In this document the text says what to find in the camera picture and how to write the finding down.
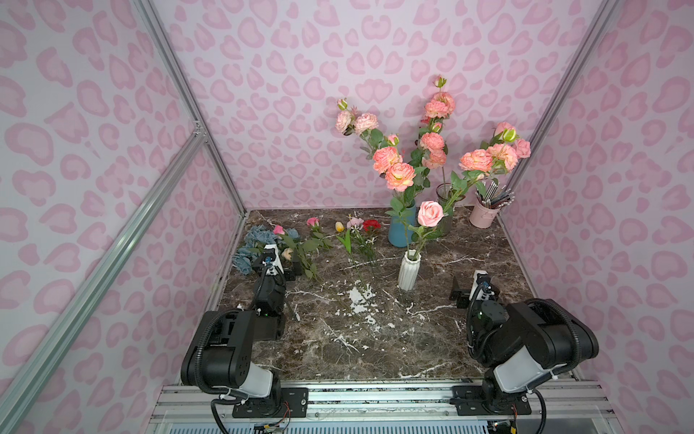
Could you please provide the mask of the pink rose with long stem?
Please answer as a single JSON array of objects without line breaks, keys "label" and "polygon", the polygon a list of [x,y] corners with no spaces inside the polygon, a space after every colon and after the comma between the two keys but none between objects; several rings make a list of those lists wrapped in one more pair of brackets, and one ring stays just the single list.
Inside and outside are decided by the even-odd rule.
[{"label": "pink rose with long stem", "polygon": [[493,133],[497,143],[513,143],[518,137],[517,130],[508,122],[499,123]]}]

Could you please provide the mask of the pink peony flower branch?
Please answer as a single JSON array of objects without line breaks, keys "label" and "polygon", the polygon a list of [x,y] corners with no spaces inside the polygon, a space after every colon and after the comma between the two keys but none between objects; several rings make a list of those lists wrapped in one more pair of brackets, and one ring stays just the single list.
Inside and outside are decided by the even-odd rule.
[{"label": "pink peony flower branch", "polygon": [[447,79],[441,75],[434,81],[435,94],[424,106],[424,116],[420,121],[419,137],[428,133],[440,134],[455,111],[457,104],[454,97],[444,90]]}]

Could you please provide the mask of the pale pink rose stem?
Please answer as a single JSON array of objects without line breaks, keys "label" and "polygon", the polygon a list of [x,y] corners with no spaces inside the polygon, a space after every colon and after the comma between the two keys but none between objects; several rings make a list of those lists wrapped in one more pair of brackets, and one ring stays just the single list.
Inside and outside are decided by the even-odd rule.
[{"label": "pale pink rose stem", "polygon": [[439,223],[444,218],[444,208],[436,201],[426,201],[419,207],[417,213],[417,227],[408,226],[408,230],[412,233],[413,247],[408,247],[407,258],[409,260],[419,260],[421,251],[429,241],[433,241],[440,236],[440,231],[437,229]]}]

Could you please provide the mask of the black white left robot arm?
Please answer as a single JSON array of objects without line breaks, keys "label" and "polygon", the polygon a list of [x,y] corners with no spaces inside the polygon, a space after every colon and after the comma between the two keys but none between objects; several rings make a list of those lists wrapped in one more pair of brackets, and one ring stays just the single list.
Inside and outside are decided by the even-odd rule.
[{"label": "black white left robot arm", "polygon": [[286,294],[285,273],[273,266],[260,273],[249,309],[206,312],[182,362],[182,383],[222,403],[247,404],[260,412],[278,409],[278,376],[251,357],[255,343],[277,341],[283,335]]}]

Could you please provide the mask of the white ribbed ceramic vase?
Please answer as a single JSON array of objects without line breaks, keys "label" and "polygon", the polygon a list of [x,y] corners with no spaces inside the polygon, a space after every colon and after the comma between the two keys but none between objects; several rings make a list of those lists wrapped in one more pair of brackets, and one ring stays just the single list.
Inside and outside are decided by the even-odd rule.
[{"label": "white ribbed ceramic vase", "polygon": [[399,289],[403,291],[411,291],[415,288],[417,275],[419,274],[420,264],[421,256],[416,250],[408,250],[404,254],[399,269]]}]

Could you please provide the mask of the light pink rose with stem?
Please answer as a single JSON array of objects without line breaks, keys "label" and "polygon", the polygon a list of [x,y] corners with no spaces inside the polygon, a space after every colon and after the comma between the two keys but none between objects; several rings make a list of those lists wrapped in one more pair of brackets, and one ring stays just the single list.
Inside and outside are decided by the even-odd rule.
[{"label": "light pink rose with stem", "polygon": [[517,139],[513,147],[519,159],[527,159],[531,156],[531,142],[525,139]]}]

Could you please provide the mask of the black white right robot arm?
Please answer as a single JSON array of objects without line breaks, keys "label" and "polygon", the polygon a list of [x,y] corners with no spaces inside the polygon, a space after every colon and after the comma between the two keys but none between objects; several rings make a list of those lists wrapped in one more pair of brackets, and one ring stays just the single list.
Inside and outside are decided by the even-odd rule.
[{"label": "black white right robot arm", "polygon": [[487,369],[479,385],[453,388],[460,416],[529,415],[528,394],[598,356],[594,332],[552,299],[502,304],[485,272],[470,291],[457,280],[449,299],[466,311],[468,354]]}]

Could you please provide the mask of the large pink peony branch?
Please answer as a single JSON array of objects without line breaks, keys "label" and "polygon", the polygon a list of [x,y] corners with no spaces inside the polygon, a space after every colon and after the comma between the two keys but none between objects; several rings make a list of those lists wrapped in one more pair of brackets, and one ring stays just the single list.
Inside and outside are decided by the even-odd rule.
[{"label": "large pink peony branch", "polygon": [[451,174],[449,197],[441,204],[444,217],[453,214],[455,203],[472,187],[483,193],[484,182],[487,179],[495,180],[500,175],[507,175],[513,171],[522,160],[515,153],[514,142],[497,143],[492,136],[489,141],[483,142],[480,148],[462,155],[459,160],[460,173]]}]

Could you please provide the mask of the light pink carnation flower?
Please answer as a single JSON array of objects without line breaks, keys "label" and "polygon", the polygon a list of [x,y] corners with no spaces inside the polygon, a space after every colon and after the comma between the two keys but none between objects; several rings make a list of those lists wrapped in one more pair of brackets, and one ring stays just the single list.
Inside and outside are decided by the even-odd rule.
[{"label": "light pink carnation flower", "polygon": [[358,217],[352,217],[348,222],[347,222],[347,229],[348,230],[354,230],[354,231],[359,231],[363,229],[363,223],[364,220]]}]

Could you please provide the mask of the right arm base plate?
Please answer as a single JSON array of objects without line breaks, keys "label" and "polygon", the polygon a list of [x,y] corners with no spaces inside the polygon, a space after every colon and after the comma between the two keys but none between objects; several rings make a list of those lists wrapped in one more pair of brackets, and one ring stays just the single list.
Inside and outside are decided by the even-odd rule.
[{"label": "right arm base plate", "polygon": [[482,385],[459,385],[452,388],[449,404],[458,416],[525,416],[531,405],[525,393],[495,392]]}]

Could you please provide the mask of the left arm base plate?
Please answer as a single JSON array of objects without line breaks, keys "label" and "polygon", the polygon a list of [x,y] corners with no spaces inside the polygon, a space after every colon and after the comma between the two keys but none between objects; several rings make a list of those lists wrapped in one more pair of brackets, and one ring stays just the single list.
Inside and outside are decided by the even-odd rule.
[{"label": "left arm base plate", "polygon": [[279,418],[289,410],[288,416],[307,417],[309,390],[307,388],[273,389],[265,398],[249,398],[232,412],[234,419]]}]

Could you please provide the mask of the coral peony flower branch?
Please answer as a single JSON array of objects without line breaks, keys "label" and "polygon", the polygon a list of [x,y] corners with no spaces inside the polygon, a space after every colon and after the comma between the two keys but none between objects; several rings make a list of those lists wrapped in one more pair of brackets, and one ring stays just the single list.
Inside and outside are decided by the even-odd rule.
[{"label": "coral peony flower branch", "polygon": [[446,161],[446,142],[439,133],[427,132],[419,137],[416,149],[410,154],[410,165],[415,169],[415,178],[413,186],[405,191],[408,206],[413,206],[416,197],[430,188],[429,175],[442,168]]}]

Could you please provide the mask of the pale pink peony branch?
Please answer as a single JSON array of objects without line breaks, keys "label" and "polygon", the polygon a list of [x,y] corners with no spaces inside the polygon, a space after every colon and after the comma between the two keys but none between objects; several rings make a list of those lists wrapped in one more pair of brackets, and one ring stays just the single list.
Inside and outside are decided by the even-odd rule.
[{"label": "pale pink peony branch", "polygon": [[335,129],[345,137],[354,136],[363,141],[361,149],[368,158],[373,158],[376,152],[388,146],[385,134],[380,130],[378,117],[372,113],[360,113],[357,108],[350,106],[346,99],[336,102],[338,114],[335,119]]}]

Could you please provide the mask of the teal cylindrical vase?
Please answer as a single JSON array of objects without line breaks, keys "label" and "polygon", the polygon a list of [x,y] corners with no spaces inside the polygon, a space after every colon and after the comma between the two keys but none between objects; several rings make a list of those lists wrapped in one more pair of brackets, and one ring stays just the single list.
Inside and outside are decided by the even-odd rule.
[{"label": "teal cylindrical vase", "polygon": [[414,231],[410,226],[417,226],[417,207],[411,206],[403,211],[404,215],[397,213],[390,217],[389,242],[397,248],[406,248],[412,242]]}]

